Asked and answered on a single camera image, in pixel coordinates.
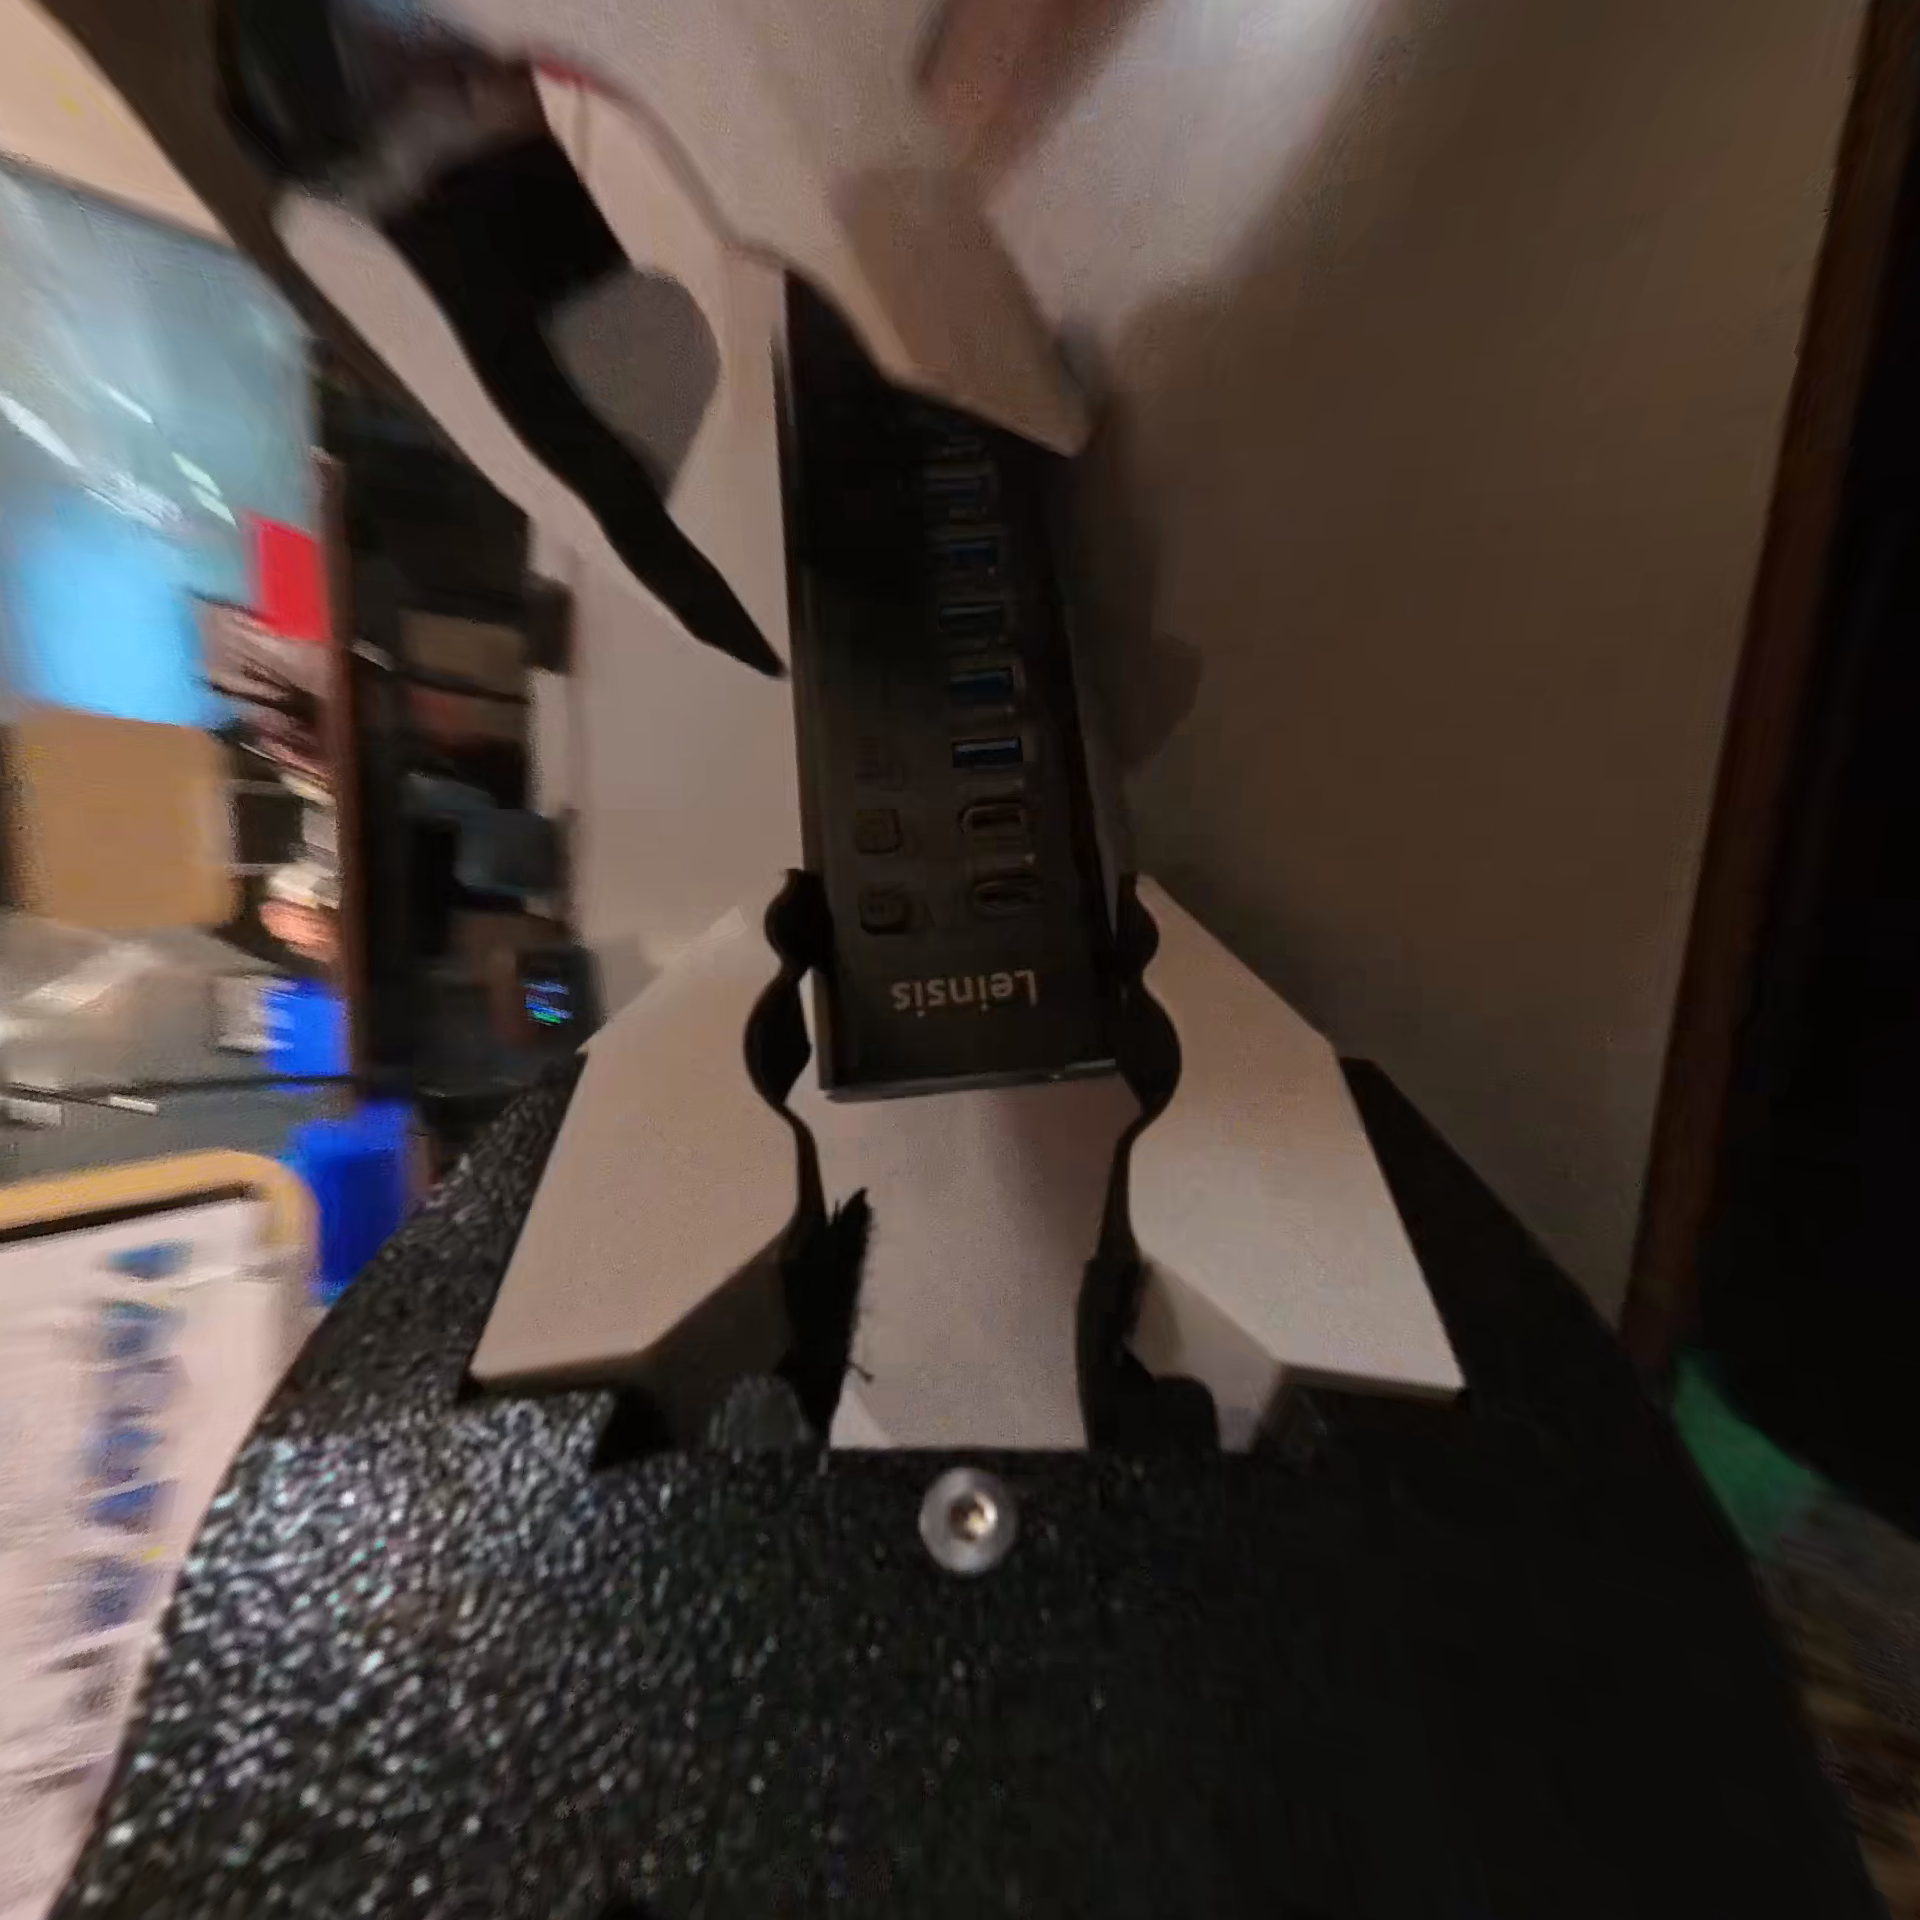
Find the black charger with display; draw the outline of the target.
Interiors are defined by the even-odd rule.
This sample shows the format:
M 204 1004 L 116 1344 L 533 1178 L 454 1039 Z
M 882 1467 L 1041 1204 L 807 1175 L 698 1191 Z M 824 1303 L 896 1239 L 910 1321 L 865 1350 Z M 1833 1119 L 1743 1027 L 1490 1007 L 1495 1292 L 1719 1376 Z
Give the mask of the black charger with display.
M 541 1056 L 588 1042 L 601 1022 L 591 954 L 583 946 L 520 950 L 512 959 L 510 1012 L 514 1039 Z

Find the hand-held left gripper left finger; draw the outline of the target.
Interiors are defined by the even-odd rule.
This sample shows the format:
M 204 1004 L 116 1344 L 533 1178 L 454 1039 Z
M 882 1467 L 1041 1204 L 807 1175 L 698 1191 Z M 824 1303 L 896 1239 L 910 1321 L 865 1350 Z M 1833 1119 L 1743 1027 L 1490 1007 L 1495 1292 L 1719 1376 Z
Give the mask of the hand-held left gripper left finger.
M 824 890 L 791 872 L 585 1046 L 470 1388 L 607 1390 L 605 1449 L 826 1448 L 872 1238 L 792 1111 L 830 959 Z

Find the tan board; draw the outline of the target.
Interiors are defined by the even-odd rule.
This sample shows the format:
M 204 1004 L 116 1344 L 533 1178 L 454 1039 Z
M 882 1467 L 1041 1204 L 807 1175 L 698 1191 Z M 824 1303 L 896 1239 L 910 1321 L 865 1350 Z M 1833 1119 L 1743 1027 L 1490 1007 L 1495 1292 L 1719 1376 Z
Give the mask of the tan board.
M 73 710 L 5 723 L 1 898 L 98 932 L 224 926 L 239 902 L 224 744 Z

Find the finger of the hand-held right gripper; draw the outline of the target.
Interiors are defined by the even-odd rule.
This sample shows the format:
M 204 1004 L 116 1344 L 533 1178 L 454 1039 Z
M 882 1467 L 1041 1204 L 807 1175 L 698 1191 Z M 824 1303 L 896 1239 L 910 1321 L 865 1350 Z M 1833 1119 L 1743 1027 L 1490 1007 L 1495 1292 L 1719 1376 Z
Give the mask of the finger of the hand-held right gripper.
M 722 251 L 805 284 L 897 390 L 1056 455 L 1087 443 L 1087 399 L 975 187 L 897 100 L 838 129 L 844 90 L 761 60 L 649 88 L 607 60 L 534 73 L 596 103 Z
M 273 140 L 273 174 L 361 208 L 450 324 L 481 394 L 588 513 L 624 569 L 698 646 L 780 682 L 784 663 L 690 542 L 645 459 L 565 370 L 551 323 L 631 266 L 549 132 L 456 136 L 378 182 L 374 152 Z

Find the blue plastic bin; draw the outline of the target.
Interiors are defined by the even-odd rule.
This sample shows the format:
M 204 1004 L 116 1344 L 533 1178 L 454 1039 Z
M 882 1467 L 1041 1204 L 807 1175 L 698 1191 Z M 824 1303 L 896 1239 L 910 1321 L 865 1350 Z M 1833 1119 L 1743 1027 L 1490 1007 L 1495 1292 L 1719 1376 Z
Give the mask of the blue plastic bin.
M 314 1202 L 319 1254 L 308 1289 L 319 1308 L 330 1308 L 414 1204 L 416 1111 L 401 1099 L 373 1099 L 345 1116 L 304 1120 L 280 1159 Z

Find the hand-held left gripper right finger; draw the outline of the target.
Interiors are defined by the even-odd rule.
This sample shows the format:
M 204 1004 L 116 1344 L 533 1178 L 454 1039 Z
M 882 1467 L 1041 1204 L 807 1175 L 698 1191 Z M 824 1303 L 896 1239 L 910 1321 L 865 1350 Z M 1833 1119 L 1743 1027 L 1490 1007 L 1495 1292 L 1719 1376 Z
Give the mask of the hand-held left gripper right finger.
M 1087 1446 L 1258 1449 L 1312 1393 L 1457 1403 L 1332 1046 L 1153 881 L 1119 881 L 1116 969 L 1135 1116 L 1078 1288 Z

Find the black usb hub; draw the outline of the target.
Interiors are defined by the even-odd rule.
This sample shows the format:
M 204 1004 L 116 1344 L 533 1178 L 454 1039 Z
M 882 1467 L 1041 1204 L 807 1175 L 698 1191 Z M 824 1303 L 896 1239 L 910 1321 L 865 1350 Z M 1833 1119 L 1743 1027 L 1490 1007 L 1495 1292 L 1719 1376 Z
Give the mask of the black usb hub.
M 784 284 L 800 923 L 830 1097 L 1098 1076 L 1112 905 L 1053 569 L 1061 459 Z

